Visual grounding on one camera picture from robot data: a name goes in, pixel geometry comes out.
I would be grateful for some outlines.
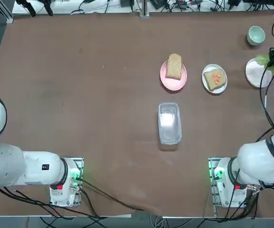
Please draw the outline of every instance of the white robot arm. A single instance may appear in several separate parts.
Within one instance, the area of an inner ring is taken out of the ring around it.
[[[268,67],[274,66],[274,48],[269,50],[269,58]],[[235,158],[222,158],[214,179],[222,207],[239,207],[246,199],[247,185],[274,189],[274,135],[244,144]]]
[[[7,111],[0,99],[0,134],[6,123]],[[50,203],[76,207],[81,204],[83,161],[60,158],[51,152],[23,152],[16,146],[0,143],[0,187],[49,185]]]

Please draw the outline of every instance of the bread with carrot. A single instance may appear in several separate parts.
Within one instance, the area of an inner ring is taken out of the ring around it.
[[[211,92],[226,84],[226,75],[222,69],[214,69],[209,72],[204,72],[204,76]]]

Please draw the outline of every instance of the white plate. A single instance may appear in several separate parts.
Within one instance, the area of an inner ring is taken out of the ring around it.
[[[209,71],[211,71],[211,70],[215,70],[215,69],[221,69],[221,70],[224,72],[224,74],[225,74],[225,76],[226,76],[226,83],[225,83],[222,87],[220,87],[220,88],[218,88],[218,89],[215,89],[215,90],[213,90],[213,91],[210,91],[209,88],[208,88],[207,81],[205,80],[205,75],[204,75],[204,73],[205,73],[205,72],[209,72]],[[203,73],[202,73],[202,80],[203,80],[203,84],[204,84],[204,87],[206,88],[206,90],[208,90],[208,91],[209,91],[210,93],[212,93],[212,94],[220,94],[220,93],[222,93],[222,92],[226,89],[227,83],[228,83],[228,78],[227,78],[226,72],[225,72],[224,69],[222,69],[222,67],[221,67],[220,65],[218,65],[218,64],[209,64],[209,65],[207,65],[207,66],[204,68],[204,70],[203,70]]]
[[[265,70],[265,67],[258,65],[255,61],[255,58],[250,59],[249,62],[246,64],[246,69],[245,69],[245,74],[248,82],[254,87],[259,88],[264,70]],[[272,72],[270,70],[266,70],[265,75],[263,77],[263,81],[262,81],[262,88],[267,87],[271,79],[272,79]]]

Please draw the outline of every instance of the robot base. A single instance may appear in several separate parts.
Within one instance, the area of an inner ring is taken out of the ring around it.
[[[234,186],[231,182],[228,175],[230,158],[209,158],[208,161],[215,215],[217,216],[217,206],[229,207],[233,188],[235,190],[230,207],[238,208],[246,198],[247,188],[240,189],[239,185]]]
[[[63,158],[68,166],[66,181],[57,189],[49,188],[50,203],[60,207],[77,207],[81,204],[82,181],[75,178],[83,178],[84,158]]]

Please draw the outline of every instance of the green led light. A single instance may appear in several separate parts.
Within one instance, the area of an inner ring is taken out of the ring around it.
[[[224,170],[223,168],[217,167],[217,168],[214,170],[215,180],[222,179],[222,178],[223,178],[223,175],[224,175],[224,172],[225,172],[225,170]]]

